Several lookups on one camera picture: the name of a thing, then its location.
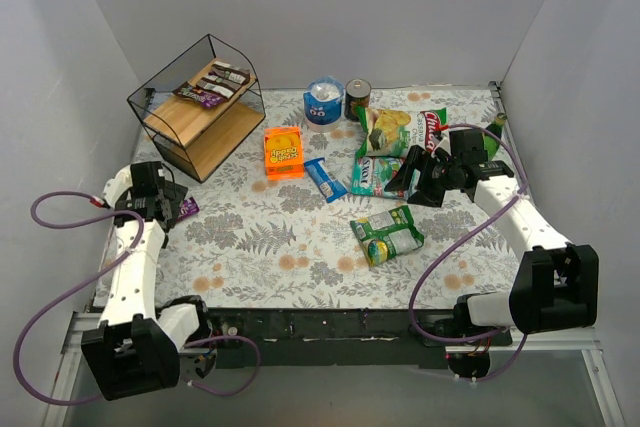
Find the purple M&M's candy bag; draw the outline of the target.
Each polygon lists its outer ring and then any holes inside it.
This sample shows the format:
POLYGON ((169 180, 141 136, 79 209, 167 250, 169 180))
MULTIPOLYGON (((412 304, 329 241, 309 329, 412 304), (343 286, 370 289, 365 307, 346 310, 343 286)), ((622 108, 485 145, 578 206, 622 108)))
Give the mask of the purple M&M's candy bag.
POLYGON ((182 221, 188 217, 194 216, 200 211, 200 208, 194 197, 185 199, 179 209, 178 221, 182 221))

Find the brown M&M's candy bag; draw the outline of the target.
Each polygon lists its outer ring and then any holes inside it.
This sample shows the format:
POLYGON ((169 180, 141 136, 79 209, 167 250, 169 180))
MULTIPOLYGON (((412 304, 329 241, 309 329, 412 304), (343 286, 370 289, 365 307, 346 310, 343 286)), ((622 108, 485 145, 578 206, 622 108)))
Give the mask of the brown M&M's candy bag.
POLYGON ((193 101, 204 109, 213 109, 227 101, 225 97, 218 93, 199 88, 188 82, 184 82, 172 93, 181 99, 193 101))

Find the brown chocolate bar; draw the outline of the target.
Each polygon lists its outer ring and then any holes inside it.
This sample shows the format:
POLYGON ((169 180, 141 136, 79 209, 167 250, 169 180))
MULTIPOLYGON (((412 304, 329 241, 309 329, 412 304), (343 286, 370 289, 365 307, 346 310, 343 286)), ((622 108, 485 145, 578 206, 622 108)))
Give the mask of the brown chocolate bar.
POLYGON ((251 73, 248 70, 233 66, 220 60, 214 60, 212 62, 209 74, 229 80, 239 85, 246 85, 251 79, 251 73))
POLYGON ((239 90, 237 86, 226 83, 218 77, 204 76, 199 79, 196 86, 200 89, 213 92, 225 99, 232 98, 239 90))

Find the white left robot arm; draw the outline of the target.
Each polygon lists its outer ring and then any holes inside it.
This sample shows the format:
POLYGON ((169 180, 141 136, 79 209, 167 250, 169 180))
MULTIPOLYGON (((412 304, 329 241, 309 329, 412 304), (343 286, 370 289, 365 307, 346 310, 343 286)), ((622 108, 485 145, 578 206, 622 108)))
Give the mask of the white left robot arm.
POLYGON ((84 332, 81 350, 109 401, 176 386, 180 350, 212 332, 200 296, 183 296, 162 308, 155 303, 159 255, 186 194, 186 187, 159 161, 122 168, 101 194, 115 215, 121 262, 112 271, 98 325, 84 332))

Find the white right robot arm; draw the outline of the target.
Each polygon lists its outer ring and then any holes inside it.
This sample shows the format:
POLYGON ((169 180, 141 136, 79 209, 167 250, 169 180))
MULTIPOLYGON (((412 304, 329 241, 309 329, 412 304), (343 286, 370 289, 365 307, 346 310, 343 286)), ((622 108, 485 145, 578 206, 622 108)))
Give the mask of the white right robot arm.
POLYGON ((599 257, 554 229, 526 194, 516 162, 491 160, 483 132, 454 128, 433 151, 414 145, 387 190, 416 188, 411 204, 439 207, 448 191, 460 191, 483 210, 519 262, 506 291, 469 294, 453 308, 456 341, 475 341, 517 328, 536 334, 589 327, 597 319, 599 257))

